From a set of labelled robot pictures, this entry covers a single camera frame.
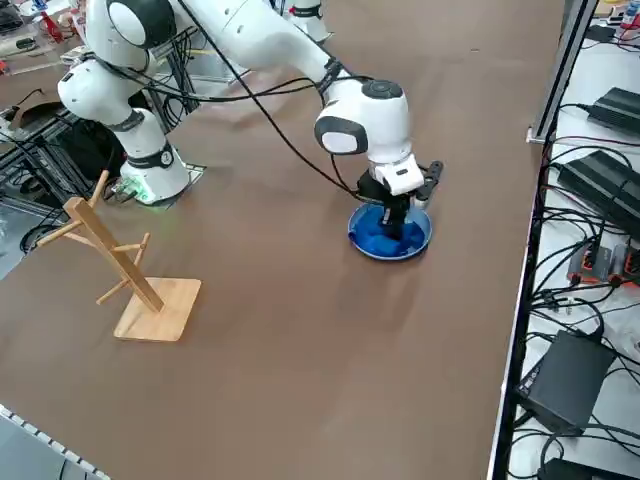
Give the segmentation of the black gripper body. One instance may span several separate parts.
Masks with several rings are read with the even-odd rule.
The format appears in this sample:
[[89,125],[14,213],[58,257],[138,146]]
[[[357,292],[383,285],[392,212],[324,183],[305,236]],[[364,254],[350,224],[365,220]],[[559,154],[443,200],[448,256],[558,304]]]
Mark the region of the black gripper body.
[[366,170],[357,181],[357,195],[368,202],[386,204],[394,199],[388,186],[377,181]]

